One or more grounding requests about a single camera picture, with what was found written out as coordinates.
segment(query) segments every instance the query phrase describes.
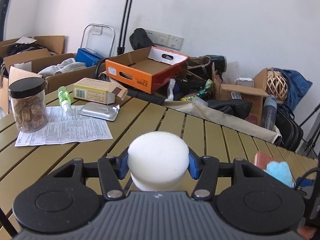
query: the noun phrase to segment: white foam cylinder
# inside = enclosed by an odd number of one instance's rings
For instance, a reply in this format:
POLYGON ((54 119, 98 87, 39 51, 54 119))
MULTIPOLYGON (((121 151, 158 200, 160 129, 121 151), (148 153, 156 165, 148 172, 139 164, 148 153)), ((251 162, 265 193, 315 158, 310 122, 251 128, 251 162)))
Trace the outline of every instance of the white foam cylinder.
POLYGON ((128 148, 128 166, 142 191, 172 191, 182 182, 189 166, 189 148, 177 135, 149 132, 128 148))

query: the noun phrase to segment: silver blister pack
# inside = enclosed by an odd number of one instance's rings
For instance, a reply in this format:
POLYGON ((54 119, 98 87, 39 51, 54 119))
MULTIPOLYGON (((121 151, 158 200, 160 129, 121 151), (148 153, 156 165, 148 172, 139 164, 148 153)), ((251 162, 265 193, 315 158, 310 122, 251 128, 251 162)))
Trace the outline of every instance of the silver blister pack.
POLYGON ((94 102, 89 102, 86 103, 85 106, 78 111, 78 114, 92 116, 108 121, 114 121, 117 118, 119 110, 120 105, 106 106, 94 102))

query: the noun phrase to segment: wall outlet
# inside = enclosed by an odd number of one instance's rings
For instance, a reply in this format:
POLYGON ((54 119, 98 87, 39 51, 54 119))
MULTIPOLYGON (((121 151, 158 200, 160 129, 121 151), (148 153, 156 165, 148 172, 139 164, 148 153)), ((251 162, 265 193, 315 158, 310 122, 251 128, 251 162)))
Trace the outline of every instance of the wall outlet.
POLYGON ((170 34, 167 33, 159 33, 157 36, 156 44, 162 45, 162 46, 168 46, 170 34))
POLYGON ((170 35, 167 47, 180 50, 182 46, 182 42, 183 42, 182 37, 170 35))
POLYGON ((156 43, 157 37, 158 37, 158 32, 152 31, 152 30, 145 30, 149 39, 153 42, 156 43))
POLYGON ((92 27, 92 34, 101 35, 102 34, 102 27, 101 26, 93 26, 92 27))

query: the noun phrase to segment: white wall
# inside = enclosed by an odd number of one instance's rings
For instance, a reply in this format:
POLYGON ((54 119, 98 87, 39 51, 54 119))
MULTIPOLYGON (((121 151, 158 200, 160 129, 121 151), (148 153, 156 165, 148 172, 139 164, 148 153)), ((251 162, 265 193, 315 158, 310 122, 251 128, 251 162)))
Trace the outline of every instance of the white wall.
MULTIPOLYGON (((68 36, 68 52, 76 52, 89 23, 113 26, 118 39, 124 3, 39 0, 34 34, 68 36)), ((300 123, 320 102, 319 4, 320 0, 134 0, 126 51, 132 49, 130 34, 143 27, 183 37, 181 52, 190 56, 217 54, 238 61, 242 76, 253 77, 265 67, 298 70, 314 83, 296 108, 300 123)), ((24 14, 15 19, 24 17, 32 22, 24 14)), ((105 31, 102 36, 89 36, 87 45, 107 55, 109 40, 105 31)))
POLYGON ((4 40, 33 35, 39 0, 10 0, 4 40))

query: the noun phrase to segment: transparent bottle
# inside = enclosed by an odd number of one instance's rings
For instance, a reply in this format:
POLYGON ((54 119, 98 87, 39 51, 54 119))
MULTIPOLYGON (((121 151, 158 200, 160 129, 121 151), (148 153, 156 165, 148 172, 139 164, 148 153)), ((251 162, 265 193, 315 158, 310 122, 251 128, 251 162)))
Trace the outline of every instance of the transparent bottle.
POLYGON ((72 115, 71 97, 66 87, 58 88, 58 98, 59 98, 59 104, 62 107, 62 109, 66 112, 66 115, 67 116, 72 115))
POLYGON ((46 126, 44 79, 28 77, 9 86, 11 107, 19 131, 35 132, 46 126))
POLYGON ((260 126, 269 130, 273 130, 277 115, 277 101, 273 95, 266 98, 263 104, 262 117, 260 126))

